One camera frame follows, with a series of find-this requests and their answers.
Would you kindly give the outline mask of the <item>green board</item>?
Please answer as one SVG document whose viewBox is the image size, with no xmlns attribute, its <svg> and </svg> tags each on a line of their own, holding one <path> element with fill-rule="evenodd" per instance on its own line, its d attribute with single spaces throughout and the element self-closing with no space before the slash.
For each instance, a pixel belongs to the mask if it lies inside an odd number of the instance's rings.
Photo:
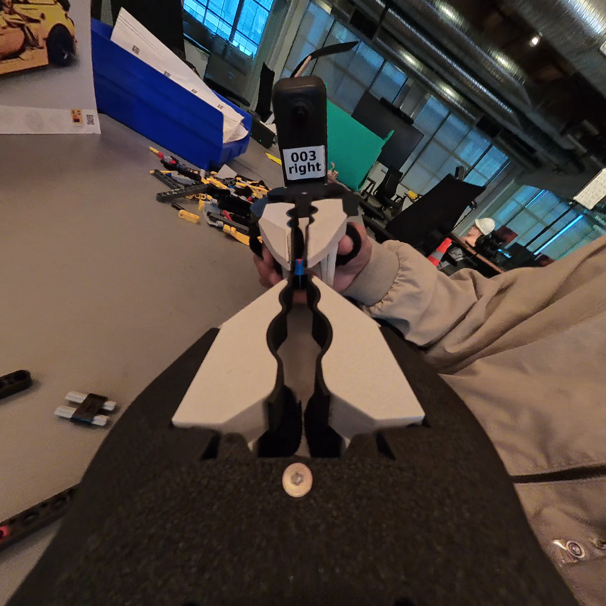
<svg viewBox="0 0 606 606">
<path fill-rule="evenodd" d="M 327 101 L 327 170 L 336 171 L 341 184 L 359 191 L 392 134 L 381 138 Z"/>
</svg>

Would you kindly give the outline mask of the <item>silver ventilation duct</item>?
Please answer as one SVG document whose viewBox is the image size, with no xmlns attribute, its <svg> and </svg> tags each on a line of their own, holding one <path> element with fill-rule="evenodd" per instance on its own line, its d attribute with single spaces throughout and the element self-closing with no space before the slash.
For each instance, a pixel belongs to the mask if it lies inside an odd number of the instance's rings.
<svg viewBox="0 0 606 606">
<path fill-rule="evenodd" d="M 505 1 L 605 95 L 605 1 Z"/>
</svg>

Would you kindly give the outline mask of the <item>person's right forearm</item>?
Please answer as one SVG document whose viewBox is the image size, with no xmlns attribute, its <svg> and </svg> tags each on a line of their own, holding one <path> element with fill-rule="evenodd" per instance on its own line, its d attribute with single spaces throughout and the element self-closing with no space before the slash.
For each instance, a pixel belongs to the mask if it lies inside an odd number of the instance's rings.
<svg viewBox="0 0 606 606">
<path fill-rule="evenodd" d="M 444 373 L 534 343 L 540 354 L 605 345 L 604 236 L 546 267 L 492 278 L 471 269 L 447 276 L 407 244 L 370 241 L 371 258 L 343 295 Z"/>
</svg>

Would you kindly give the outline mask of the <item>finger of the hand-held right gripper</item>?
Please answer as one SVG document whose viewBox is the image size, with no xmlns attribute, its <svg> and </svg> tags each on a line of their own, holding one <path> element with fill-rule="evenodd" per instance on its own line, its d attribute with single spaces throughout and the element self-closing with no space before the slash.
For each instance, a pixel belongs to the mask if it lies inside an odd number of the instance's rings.
<svg viewBox="0 0 606 606">
<path fill-rule="evenodd" d="M 342 199 L 319 199 L 310 203 L 306 227 L 307 267 L 329 273 L 336 263 L 338 243 L 345 236 L 347 214 Z"/>
<path fill-rule="evenodd" d="M 268 202 L 259 218 L 262 242 L 282 268 L 285 277 L 292 276 L 292 228 L 290 213 L 295 205 L 289 202 Z"/>
</svg>

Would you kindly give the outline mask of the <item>toy car instruction booklet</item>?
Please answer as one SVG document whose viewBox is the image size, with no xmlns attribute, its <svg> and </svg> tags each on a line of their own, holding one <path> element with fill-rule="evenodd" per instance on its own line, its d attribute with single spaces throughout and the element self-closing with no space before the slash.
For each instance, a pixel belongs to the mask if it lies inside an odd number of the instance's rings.
<svg viewBox="0 0 606 606">
<path fill-rule="evenodd" d="M 91 1 L 1 1 L 1 134 L 99 134 Z"/>
</svg>

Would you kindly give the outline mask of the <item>pile of toy bricks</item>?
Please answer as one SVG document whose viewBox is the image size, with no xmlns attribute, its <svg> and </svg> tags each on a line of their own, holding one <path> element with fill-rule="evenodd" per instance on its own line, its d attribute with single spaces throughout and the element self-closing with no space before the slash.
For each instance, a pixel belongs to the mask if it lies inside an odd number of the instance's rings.
<svg viewBox="0 0 606 606">
<path fill-rule="evenodd" d="M 260 230 L 253 226 L 251 207 L 269 192 L 264 181 L 254 181 L 231 171 L 227 166 L 219 171 L 194 169 L 149 147 L 163 165 L 150 174 L 167 190 L 156 195 L 156 201 L 174 208 L 181 219 L 223 231 L 249 246 L 262 244 Z"/>
</svg>

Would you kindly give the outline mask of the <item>black panel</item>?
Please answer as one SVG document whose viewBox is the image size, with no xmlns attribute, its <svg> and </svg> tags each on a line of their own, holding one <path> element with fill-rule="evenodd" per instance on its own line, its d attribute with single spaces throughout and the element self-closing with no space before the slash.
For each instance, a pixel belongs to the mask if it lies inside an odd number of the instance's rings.
<svg viewBox="0 0 606 606">
<path fill-rule="evenodd" d="M 115 21 L 121 8 L 157 37 L 180 59 L 185 59 L 183 1 L 110 1 Z"/>
</svg>

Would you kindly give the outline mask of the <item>blue-lit window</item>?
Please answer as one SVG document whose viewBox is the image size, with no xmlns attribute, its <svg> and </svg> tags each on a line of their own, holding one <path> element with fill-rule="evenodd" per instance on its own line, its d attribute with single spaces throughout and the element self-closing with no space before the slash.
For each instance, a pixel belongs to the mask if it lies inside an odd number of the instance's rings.
<svg viewBox="0 0 606 606">
<path fill-rule="evenodd" d="M 209 51 L 231 45 L 255 58 L 274 1 L 183 1 L 184 34 Z"/>
</svg>

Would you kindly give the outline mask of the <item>blue plastic bin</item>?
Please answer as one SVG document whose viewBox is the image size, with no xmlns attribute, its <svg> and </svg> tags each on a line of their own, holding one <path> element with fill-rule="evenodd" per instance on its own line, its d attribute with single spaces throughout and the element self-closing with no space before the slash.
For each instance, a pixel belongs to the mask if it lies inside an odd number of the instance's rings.
<svg viewBox="0 0 606 606">
<path fill-rule="evenodd" d="M 205 170 L 246 152 L 252 126 L 247 112 L 219 96 L 245 128 L 242 139 L 223 143 L 219 110 L 110 41 L 111 26 L 94 18 L 90 24 L 98 110 Z"/>
</svg>

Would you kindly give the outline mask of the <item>wooden desk lamp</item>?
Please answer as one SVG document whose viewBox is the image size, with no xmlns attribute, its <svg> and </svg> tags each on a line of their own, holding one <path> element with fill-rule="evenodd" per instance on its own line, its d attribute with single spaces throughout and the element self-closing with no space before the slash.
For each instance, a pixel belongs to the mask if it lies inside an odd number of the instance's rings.
<svg viewBox="0 0 606 606">
<path fill-rule="evenodd" d="M 295 67 L 290 75 L 290 78 L 296 78 L 302 75 L 307 65 L 312 61 L 319 59 L 320 57 L 338 55 L 341 53 L 348 52 L 355 49 L 359 44 L 359 41 L 344 42 L 340 44 L 333 44 L 314 50 L 307 55 L 301 62 Z"/>
</svg>

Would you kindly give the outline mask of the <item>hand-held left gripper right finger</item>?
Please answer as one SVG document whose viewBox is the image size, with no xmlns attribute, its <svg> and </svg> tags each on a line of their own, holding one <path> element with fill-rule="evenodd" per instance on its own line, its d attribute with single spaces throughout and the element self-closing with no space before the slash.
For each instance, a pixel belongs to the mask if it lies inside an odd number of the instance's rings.
<svg viewBox="0 0 606 606">
<path fill-rule="evenodd" d="M 328 322 L 319 359 L 329 397 L 328 424 L 343 439 L 419 425 L 425 413 L 375 320 L 318 278 L 314 311 Z"/>
</svg>

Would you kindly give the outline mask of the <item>black monitor screen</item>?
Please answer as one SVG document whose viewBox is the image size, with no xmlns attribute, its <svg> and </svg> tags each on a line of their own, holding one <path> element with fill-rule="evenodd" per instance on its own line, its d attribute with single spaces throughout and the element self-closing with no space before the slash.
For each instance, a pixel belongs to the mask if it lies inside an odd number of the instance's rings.
<svg viewBox="0 0 606 606">
<path fill-rule="evenodd" d="M 377 99 L 369 92 L 364 92 L 352 117 L 386 140 L 377 160 L 390 170 L 401 172 L 424 137 L 403 112 L 386 99 Z"/>
</svg>

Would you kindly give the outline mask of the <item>orange traffic cone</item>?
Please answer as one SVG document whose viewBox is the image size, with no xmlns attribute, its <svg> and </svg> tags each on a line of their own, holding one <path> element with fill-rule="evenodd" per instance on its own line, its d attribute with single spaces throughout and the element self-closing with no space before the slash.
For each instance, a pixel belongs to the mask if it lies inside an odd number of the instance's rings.
<svg viewBox="0 0 606 606">
<path fill-rule="evenodd" d="M 436 268 L 440 266 L 440 263 L 443 261 L 443 256 L 449 249 L 452 244 L 451 238 L 445 238 L 440 245 L 438 245 L 434 251 L 432 251 L 427 259 L 430 261 Z"/>
</svg>

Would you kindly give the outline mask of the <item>black box green light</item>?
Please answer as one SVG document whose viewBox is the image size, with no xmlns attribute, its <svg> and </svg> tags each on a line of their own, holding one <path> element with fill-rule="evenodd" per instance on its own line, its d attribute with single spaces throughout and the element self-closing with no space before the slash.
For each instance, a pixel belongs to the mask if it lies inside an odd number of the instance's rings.
<svg viewBox="0 0 606 606">
<path fill-rule="evenodd" d="M 252 140 L 260 143 L 266 149 L 272 148 L 276 142 L 276 132 L 274 128 L 266 125 L 265 122 L 254 111 L 249 111 L 248 114 L 252 118 L 250 136 Z"/>
</svg>

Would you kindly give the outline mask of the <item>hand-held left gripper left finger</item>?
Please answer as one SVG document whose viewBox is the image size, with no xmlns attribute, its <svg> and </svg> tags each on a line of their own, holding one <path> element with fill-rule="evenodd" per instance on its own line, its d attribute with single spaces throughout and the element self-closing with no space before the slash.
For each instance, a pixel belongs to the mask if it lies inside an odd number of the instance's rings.
<svg viewBox="0 0 606 606">
<path fill-rule="evenodd" d="M 267 332 L 282 311 L 286 285 L 281 281 L 220 326 L 171 419 L 175 427 L 238 433 L 248 444 L 268 430 L 264 402 L 276 385 L 278 363 Z"/>
</svg>

